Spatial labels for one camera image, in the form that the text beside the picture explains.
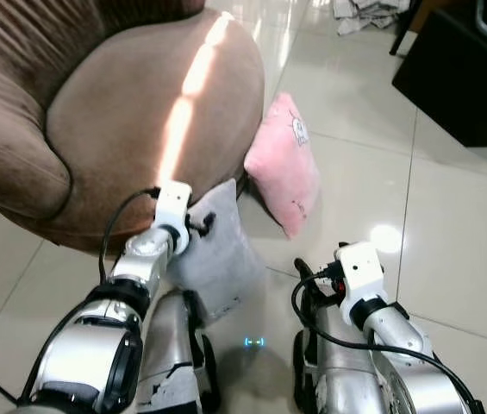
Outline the grey plush pillow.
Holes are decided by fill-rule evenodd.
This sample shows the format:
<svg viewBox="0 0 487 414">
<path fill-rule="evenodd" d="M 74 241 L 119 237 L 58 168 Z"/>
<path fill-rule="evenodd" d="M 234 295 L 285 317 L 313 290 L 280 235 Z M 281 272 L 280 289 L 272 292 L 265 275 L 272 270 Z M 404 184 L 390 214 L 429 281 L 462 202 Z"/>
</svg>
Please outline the grey plush pillow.
<svg viewBox="0 0 487 414">
<path fill-rule="evenodd" d="M 212 216 L 209 232 L 190 238 L 185 251 L 172 260 L 165 279 L 200 301 L 207 324 L 223 319 L 255 291 L 266 274 L 240 223 L 238 182 L 228 179 L 204 193 L 189 209 L 191 218 Z"/>
</svg>

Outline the pink plush pillow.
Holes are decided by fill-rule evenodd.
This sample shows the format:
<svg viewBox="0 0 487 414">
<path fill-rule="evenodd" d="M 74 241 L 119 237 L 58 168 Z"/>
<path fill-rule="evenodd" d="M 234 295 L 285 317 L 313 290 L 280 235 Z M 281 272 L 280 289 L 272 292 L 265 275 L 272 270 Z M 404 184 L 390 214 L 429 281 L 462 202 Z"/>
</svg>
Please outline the pink plush pillow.
<svg viewBox="0 0 487 414">
<path fill-rule="evenodd" d="M 321 196 L 321 173 L 315 164 L 309 127 L 291 94 L 274 97 L 244 166 L 286 237 L 298 237 Z"/>
</svg>

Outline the brown round fabric sofa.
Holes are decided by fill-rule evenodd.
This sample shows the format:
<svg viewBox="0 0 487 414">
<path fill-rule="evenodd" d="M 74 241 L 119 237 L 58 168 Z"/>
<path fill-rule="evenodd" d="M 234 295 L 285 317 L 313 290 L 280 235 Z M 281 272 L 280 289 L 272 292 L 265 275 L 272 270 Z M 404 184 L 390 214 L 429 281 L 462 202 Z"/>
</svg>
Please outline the brown round fabric sofa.
<svg viewBox="0 0 487 414">
<path fill-rule="evenodd" d="M 199 200 L 243 176 L 265 105 L 258 44 L 204 0 L 0 0 L 0 214 L 110 251 L 161 180 Z"/>
</svg>

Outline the silver right robot leg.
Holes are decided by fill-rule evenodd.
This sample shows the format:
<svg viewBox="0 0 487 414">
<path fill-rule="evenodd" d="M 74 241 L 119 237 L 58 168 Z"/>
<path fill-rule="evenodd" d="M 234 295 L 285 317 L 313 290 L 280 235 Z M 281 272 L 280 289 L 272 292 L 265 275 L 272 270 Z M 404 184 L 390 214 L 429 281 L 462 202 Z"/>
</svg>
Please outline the silver right robot leg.
<svg viewBox="0 0 487 414">
<path fill-rule="evenodd" d="M 333 299 L 303 292 L 303 314 L 343 342 L 365 343 L 343 320 Z M 303 329 L 293 342 L 294 401 L 303 414 L 390 414 L 376 367 L 366 350 L 345 348 Z"/>
</svg>

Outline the silver robot leg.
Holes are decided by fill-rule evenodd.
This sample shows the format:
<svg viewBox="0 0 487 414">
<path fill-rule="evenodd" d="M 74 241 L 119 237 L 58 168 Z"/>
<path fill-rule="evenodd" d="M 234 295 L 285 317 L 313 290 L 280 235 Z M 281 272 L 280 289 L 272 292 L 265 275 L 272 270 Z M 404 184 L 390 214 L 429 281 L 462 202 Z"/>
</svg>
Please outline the silver robot leg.
<svg viewBox="0 0 487 414">
<path fill-rule="evenodd" d="M 138 414 L 216 414 L 221 390 L 203 305 L 172 289 L 150 317 L 134 402 Z"/>
<path fill-rule="evenodd" d="M 365 343 L 343 320 L 333 299 L 303 292 L 303 314 L 343 342 Z M 303 414 L 390 414 L 376 367 L 366 350 L 345 348 L 303 329 L 293 342 L 294 401 Z"/>
</svg>

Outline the silver left robot leg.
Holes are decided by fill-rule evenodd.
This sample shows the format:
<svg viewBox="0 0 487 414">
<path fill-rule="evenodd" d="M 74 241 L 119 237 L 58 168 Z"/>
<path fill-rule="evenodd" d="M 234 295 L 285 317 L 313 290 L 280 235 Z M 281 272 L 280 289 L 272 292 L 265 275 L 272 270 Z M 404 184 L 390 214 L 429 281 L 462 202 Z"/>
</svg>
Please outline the silver left robot leg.
<svg viewBox="0 0 487 414">
<path fill-rule="evenodd" d="M 134 402 L 138 414 L 216 414 L 221 390 L 203 305 L 172 289 L 150 317 Z"/>
</svg>

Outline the black low cabinet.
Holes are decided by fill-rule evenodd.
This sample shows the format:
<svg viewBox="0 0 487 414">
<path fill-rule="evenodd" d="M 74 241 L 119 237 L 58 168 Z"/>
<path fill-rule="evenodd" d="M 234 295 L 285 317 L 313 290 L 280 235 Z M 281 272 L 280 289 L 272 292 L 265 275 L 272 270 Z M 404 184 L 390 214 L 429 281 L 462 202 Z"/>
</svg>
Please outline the black low cabinet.
<svg viewBox="0 0 487 414">
<path fill-rule="evenodd" d="M 487 147 L 487 36 L 474 22 L 476 0 L 434 9 L 392 85 L 467 148 Z M 487 23 L 487 0 L 484 4 Z"/>
</svg>

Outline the dark wooden furniture leg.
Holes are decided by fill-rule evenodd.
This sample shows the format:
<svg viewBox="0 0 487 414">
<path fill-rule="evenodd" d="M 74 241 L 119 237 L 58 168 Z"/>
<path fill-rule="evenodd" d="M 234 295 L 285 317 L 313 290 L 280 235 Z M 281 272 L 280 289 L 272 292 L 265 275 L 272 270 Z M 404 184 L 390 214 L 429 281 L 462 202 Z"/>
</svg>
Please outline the dark wooden furniture leg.
<svg viewBox="0 0 487 414">
<path fill-rule="evenodd" d="M 415 19 L 417 13 L 419 13 L 424 0 L 411 0 L 409 1 L 409 7 L 400 15 L 398 15 L 396 21 L 396 32 L 394 32 L 394 41 L 390 47 L 389 55 L 396 55 L 398 48 L 400 48 L 406 33 L 409 32 L 411 24 Z"/>
</svg>

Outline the white crumpled cloth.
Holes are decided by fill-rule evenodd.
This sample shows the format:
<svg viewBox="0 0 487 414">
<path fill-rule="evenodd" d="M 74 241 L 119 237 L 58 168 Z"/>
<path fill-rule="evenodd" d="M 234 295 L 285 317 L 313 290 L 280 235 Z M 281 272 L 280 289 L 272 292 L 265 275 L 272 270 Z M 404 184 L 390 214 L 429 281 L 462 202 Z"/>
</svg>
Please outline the white crumpled cloth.
<svg viewBox="0 0 487 414">
<path fill-rule="evenodd" d="M 411 0 L 331 0 L 338 35 L 349 35 L 373 25 L 388 28 L 409 11 Z"/>
</svg>

